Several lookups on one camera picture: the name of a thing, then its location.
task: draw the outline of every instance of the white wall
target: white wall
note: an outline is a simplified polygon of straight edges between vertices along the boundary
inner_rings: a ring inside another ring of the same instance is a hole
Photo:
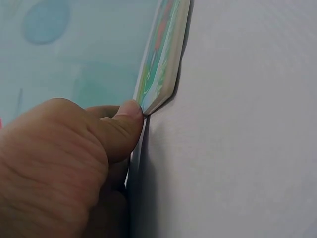
[[[177,95],[134,175],[134,237],[317,237],[316,13],[195,1]]]

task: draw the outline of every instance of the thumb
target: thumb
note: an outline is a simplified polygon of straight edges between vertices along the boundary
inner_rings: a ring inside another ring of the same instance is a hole
[[[142,128],[143,113],[140,105],[127,101],[113,118],[100,119],[99,141],[110,164],[126,159],[137,145]]]

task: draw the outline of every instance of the colorful illustration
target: colorful illustration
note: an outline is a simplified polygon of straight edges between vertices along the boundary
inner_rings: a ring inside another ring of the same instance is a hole
[[[164,82],[179,3],[180,0],[162,0],[157,12],[137,95],[143,109],[159,94]]]

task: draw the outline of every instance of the teal cover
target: teal cover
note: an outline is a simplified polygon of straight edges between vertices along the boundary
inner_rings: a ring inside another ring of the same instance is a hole
[[[0,0],[3,124],[53,97],[133,97],[157,0]]]

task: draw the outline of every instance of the skin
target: skin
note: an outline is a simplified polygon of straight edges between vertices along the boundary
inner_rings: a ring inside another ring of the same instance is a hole
[[[40,104],[0,130],[2,238],[125,238],[124,181],[143,128],[134,101]]]

